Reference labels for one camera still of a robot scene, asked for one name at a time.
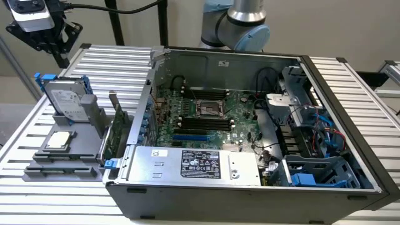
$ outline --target black post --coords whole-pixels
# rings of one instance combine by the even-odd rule
[[[169,0],[165,0],[159,5],[159,29],[161,29],[161,44],[169,46],[169,15],[167,15]]]
[[[107,8],[118,9],[117,0],[105,0],[105,2]],[[115,43],[117,45],[126,45],[123,29],[121,27],[121,16],[117,13],[109,13],[109,15],[110,15],[111,26],[114,31]]]

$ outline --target white sticker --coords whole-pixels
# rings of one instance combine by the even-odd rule
[[[73,121],[90,121],[86,110],[81,105],[81,97],[71,90],[51,90],[62,113]]]
[[[229,66],[230,66],[230,62],[219,61],[219,67],[229,67]]]
[[[154,149],[151,151],[153,157],[167,157],[169,156],[169,150],[167,149]]]

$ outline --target slotted metal table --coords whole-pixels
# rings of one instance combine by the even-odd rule
[[[87,75],[99,106],[114,113],[109,91],[118,91],[126,111],[135,115],[146,83],[151,48],[93,45],[81,49],[63,76]],[[347,63],[335,58],[313,58],[367,142],[395,182],[400,185],[400,126],[374,91]],[[55,110],[46,97],[37,104],[0,150],[0,224],[142,224],[130,221],[102,182],[25,182],[23,170],[33,160],[55,123]],[[189,224],[147,221],[147,224]],[[398,225],[400,202],[379,211],[359,211],[337,225]]]

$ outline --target motherboard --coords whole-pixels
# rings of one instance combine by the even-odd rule
[[[158,146],[257,151],[253,140],[261,130],[251,96],[243,91],[159,89]]]

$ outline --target power supply label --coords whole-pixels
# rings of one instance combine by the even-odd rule
[[[182,151],[181,175],[187,178],[221,179],[221,153]]]

